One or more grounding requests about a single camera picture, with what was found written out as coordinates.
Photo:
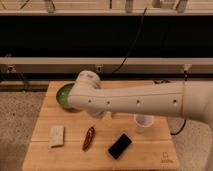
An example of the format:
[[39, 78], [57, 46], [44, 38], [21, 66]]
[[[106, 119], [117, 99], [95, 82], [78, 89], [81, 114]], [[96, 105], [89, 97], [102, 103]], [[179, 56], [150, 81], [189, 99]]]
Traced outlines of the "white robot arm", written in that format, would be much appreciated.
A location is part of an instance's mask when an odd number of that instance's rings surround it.
[[[177, 81], [102, 89], [100, 77], [81, 71], [68, 94], [71, 108], [183, 118], [205, 123], [213, 135], [213, 81]], [[213, 137], [205, 171], [213, 171]]]

